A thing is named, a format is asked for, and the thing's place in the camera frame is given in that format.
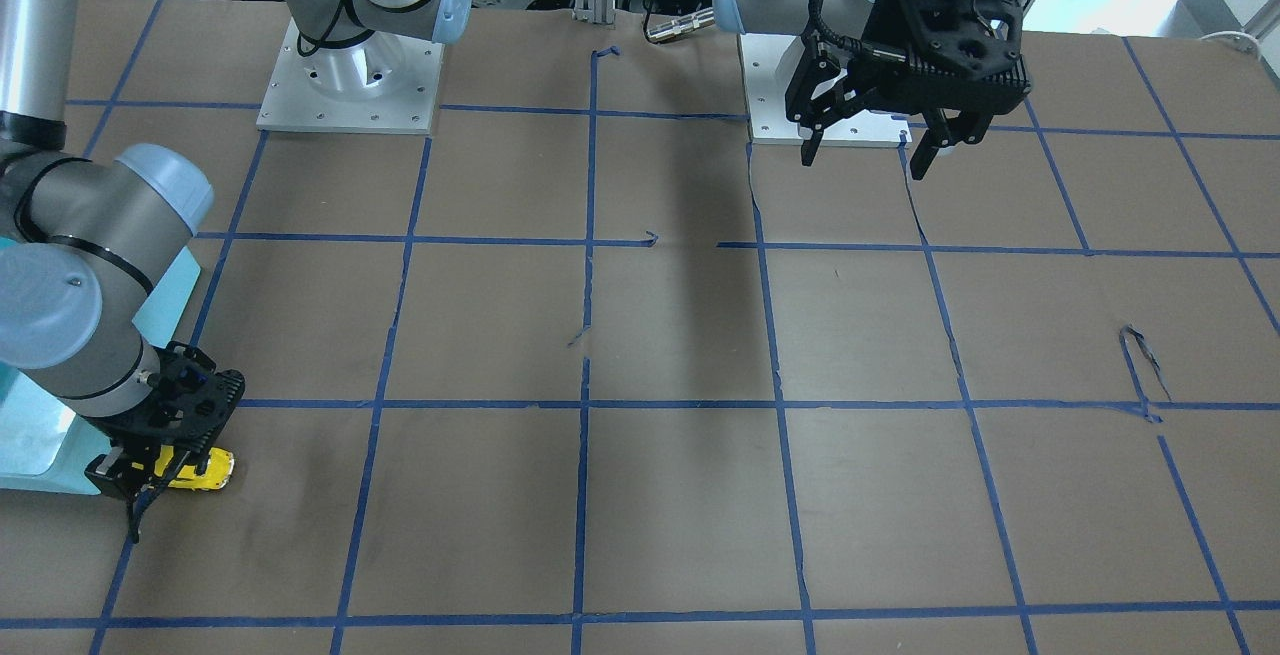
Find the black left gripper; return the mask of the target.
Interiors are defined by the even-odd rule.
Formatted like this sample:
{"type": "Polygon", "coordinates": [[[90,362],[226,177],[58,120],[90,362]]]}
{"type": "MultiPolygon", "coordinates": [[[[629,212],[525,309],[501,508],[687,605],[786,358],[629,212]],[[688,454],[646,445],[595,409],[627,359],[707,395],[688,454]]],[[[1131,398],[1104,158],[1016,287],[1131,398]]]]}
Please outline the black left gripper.
{"type": "Polygon", "coordinates": [[[899,113],[928,123],[908,162],[911,180],[924,180],[946,148],[941,136],[983,136],[1030,93],[1019,0],[876,0],[859,36],[833,29],[823,4],[806,3],[803,52],[785,95],[786,116],[803,136],[803,168],[813,166],[836,122],[899,113]]]}

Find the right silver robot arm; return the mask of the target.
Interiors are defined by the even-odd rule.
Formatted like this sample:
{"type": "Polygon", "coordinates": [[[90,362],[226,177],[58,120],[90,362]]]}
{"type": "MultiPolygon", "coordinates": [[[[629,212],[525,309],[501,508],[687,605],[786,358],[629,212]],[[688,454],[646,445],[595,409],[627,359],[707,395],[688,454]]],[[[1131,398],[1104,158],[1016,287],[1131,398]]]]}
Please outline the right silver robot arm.
{"type": "MultiPolygon", "coordinates": [[[[381,127],[389,96],[421,99],[410,40],[456,43],[474,0],[284,0],[294,70],[324,111],[360,104],[381,127]]],[[[108,440],[84,468],[123,503],[128,536],[169,487],[218,490],[236,467],[216,445],[244,377],[188,342],[159,345],[138,317],[214,203],[206,173],[166,143],[109,162],[67,148],[78,0],[3,0],[3,365],[108,440]]]]}

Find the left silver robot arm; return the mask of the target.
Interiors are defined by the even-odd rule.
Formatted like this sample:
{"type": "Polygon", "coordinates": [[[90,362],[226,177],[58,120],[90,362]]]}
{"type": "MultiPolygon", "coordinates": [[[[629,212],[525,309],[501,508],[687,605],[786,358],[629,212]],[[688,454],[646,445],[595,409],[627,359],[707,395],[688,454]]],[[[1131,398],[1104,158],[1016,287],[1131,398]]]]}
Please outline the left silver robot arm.
{"type": "Polygon", "coordinates": [[[922,180],[937,154],[978,145],[1033,87],[1020,0],[713,0],[721,29],[795,36],[785,114],[804,166],[832,128],[860,113],[923,116],[910,160],[922,180]]]}

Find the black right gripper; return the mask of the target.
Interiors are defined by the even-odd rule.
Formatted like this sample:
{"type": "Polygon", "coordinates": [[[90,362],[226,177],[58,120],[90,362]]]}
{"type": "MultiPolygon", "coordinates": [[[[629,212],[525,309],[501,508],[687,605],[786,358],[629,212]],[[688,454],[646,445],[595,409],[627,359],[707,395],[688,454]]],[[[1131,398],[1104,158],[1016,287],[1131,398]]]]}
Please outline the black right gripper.
{"type": "Polygon", "coordinates": [[[238,371],[219,371],[214,359],[186,342],[169,342],[157,351],[159,365],[145,371],[150,394],[140,406],[100,420],[95,429],[109,438],[110,449],[84,468],[84,477],[106,496],[128,500],[128,540],[141,541],[146,512],[160,486],[174,481],[209,481],[212,455],[244,394],[238,371]],[[174,446],[170,470],[154,476],[161,446],[174,446]]]}

